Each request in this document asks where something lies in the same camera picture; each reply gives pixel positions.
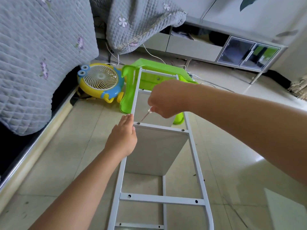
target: person's left arm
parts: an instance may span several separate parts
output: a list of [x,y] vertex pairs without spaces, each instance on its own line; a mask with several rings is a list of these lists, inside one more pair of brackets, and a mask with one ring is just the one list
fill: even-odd
[[135,148],[137,138],[132,125],[132,114],[122,116],[103,151],[29,229],[88,229],[112,173]]

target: blue cartoon eye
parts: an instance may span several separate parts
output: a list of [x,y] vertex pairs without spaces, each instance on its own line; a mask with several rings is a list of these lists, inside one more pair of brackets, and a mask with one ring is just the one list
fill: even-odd
[[83,70],[79,70],[78,76],[79,76],[79,77],[85,77],[85,76],[86,76],[86,72],[83,71]]
[[89,69],[90,69],[90,66],[88,66],[88,65],[82,65],[82,66],[81,66],[81,69],[82,69],[82,70],[89,70]]

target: yellow and blue fan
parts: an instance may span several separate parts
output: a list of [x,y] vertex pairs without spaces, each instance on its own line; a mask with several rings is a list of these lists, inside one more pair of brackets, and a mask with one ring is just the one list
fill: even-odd
[[80,88],[88,95],[102,98],[107,103],[113,102],[116,97],[120,103],[124,95],[122,92],[124,82],[121,70],[106,64],[82,65],[78,71]]

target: drawer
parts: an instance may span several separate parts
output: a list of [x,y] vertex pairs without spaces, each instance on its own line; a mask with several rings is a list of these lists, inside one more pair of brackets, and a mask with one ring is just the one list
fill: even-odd
[[190,56],[202,60],[215,61],[222,47],[203,41],[191,40],[170,35],[167,52]]
[[157,33],[150,37],[146,42],[144,42],[144,45],[149,49],[166,51],[168,41],[169,34]]

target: quilted blanket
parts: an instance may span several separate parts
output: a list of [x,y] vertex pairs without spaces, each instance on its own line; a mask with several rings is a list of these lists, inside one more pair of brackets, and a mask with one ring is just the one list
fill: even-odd
[[107,23],[114,52],[125,54],[167,26],[180,26],[186,13],[171,0],[90,0],[94,15]]
[[89,0],[0,0],[1,123],[39,131],[66,74],[97,56]]

